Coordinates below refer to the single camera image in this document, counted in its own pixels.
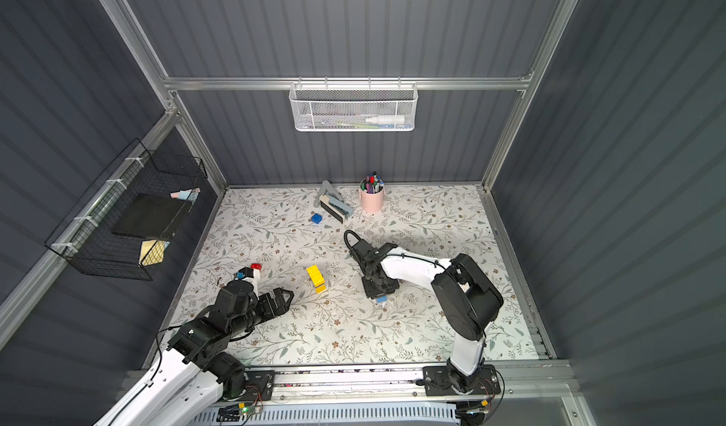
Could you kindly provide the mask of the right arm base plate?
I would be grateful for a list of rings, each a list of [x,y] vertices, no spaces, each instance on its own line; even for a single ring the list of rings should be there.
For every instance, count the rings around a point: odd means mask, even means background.
[[[487,396],[502,392],[501,378],[492,365],[480,365],[472,375],[464,375],[453,366],[423,367],[423,378],[416,381],[427,396]]]

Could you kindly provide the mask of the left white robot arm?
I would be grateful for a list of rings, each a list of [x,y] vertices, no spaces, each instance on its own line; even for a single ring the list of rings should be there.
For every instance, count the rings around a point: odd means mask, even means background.
[[[260,267],[244,267],[222,286],[215,302],[174,329],[149,370],[98,425],[185,425],[218,401],[271,399],[275,372],[252,370],[228,352],[255,328],[289,312],[294,292],[261,294]]]

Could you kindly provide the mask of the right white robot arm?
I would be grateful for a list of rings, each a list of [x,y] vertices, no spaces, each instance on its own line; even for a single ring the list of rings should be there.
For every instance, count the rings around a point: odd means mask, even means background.
[[[437,259],[393,243],[375,248],[349,229],[343,241],[362,272],[369,299],[391,295],[400,282],[427,288],[436,297],[455,333],[453,352],[446,363],[451,389],[469,394],[481,384],[495,388],[482,376],[483,350],[486,330],[497,319],[504,299],[472,257],[461,253],[453,259]]]

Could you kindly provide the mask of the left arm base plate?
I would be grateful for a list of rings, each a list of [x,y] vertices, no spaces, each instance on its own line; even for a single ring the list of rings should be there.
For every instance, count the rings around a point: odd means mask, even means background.
[[[223,382],[221,401],[270,401],[276,373],[273,370],[242,371]]]

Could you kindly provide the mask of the long yellow lego brick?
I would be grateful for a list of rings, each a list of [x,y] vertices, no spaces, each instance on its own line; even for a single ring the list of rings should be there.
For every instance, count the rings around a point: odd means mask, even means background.
[[[306,273],[308,274],[314,288],[316,286],[319,286],[323,283],[325,283],[325,278],[323,276],[323,273],[321,273],[319,267],[317,265],[311,265],[306,269]]]

